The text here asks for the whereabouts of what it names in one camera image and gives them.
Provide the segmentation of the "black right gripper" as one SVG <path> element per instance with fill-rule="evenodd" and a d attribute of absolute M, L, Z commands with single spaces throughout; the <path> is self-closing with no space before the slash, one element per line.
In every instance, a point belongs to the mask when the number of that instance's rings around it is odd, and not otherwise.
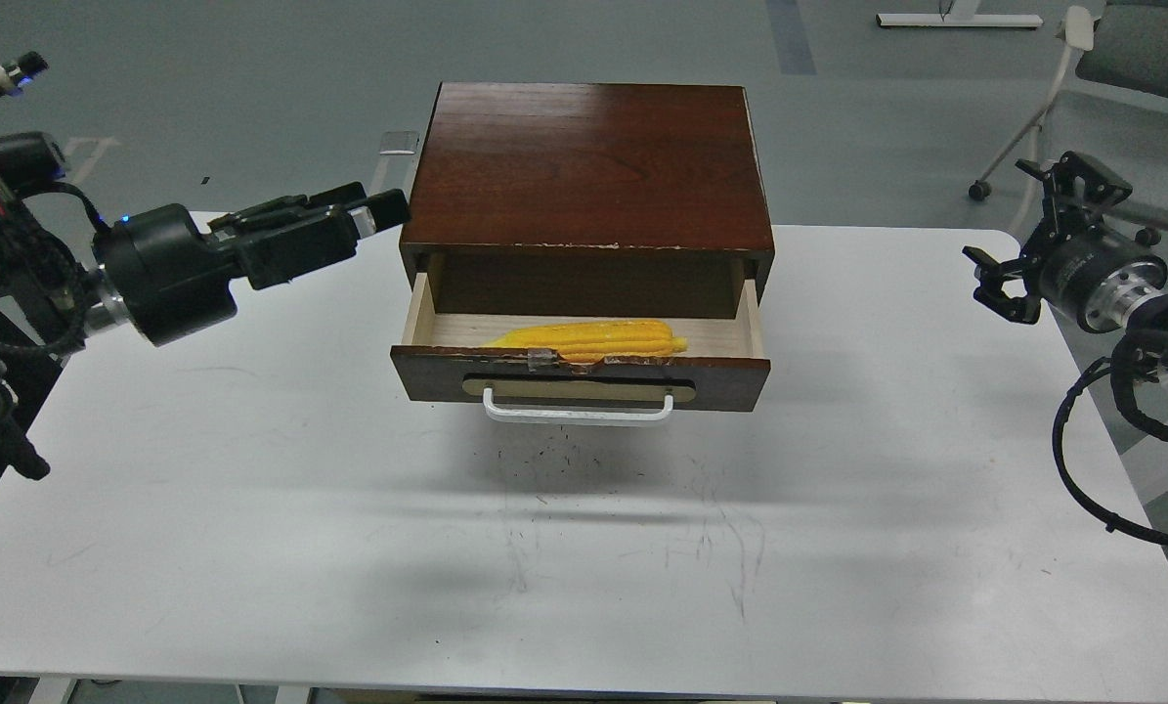
<path fill-rule="evenodd" d="M 1016 167 L 1038 180 L 1040 226 L 1054 232 L 1065 232 L 1071 222 L 1101 224 L 1134 191 L 1129 180 L 1079 152 L 1068 151 L 1048 166 L 1021 156 Z M 1029 257 L 997 262 L 978 246 L 964 246 L 962 255 L 973 263 L 973 300 L 1011 325 L 1036 325 L 1043 298 L 1083 332 L 1119 330 L 1127 326 L 1129 311 L 1168 281 L 1163 259 L 1114 232 L 1082 235 L 1054 248 L 1036 276 L 1038 292 L 1033 290 L 1036 266 Z M 1022 297 L 1007 293 L 1004 286 L 1011 283 L 1022 283 Z"/>

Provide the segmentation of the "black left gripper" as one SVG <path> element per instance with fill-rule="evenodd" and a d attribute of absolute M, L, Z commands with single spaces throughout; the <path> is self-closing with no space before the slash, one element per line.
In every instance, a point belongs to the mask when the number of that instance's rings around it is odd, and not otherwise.
<path fill-rule="evenodd" d="M 222 325 L 237 314 L 230 281 L 246 277 L 253 290 L 355 257 L 359 241 L 411 219 L 402 189 L 368 196 L 359 182 L 317 195 L 271 198 L 209 219 L 209 232 L 237 233 L 231 253 L 209 245 L 182 204 L 118 219 L 95 236 L 95 258 L 151 344 L 165 346 Z"/>

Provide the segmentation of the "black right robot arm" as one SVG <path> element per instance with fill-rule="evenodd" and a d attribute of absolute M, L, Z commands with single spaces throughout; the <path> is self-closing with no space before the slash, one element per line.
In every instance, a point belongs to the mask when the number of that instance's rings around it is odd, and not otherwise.
<path fill-rule="evenodd" d="M 973 298 L 1013 325 L 1035 325 L 1049 306 L 1083 332 L 1121 333 L 1066 395 L 1054 435 L 1061 438 L 1075 398 L 1107 378 L 1119 414 L 1168 442 L 1168 269 L 1152 252 L 1157 236 L 1127 237 L 1104 219 L 1132 186 L 1096 156 L 1076 152 L 1045 166 L 1021 159 L 1017 169 L 1043 191 L 1038 226 L 1011 260 L 964 248 L 975 267 Z"/>

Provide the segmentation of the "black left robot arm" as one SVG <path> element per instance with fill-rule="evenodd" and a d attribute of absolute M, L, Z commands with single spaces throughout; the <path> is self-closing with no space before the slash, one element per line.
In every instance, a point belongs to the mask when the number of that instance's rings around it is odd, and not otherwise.
<path fill-rule="evenodd" d="M 67 180 L 43 132 L 0 135 L 0 475 L 51 471 L 26 427 L 25 379 L 58 372 L 86 339 L 128 325 L 164 346 L 230 320 L 234 280 L 288 284 L 412 218 L 401 189 L 360 183 L 248 205 L 196 226 L 181 204 L 109 222 Z"/>

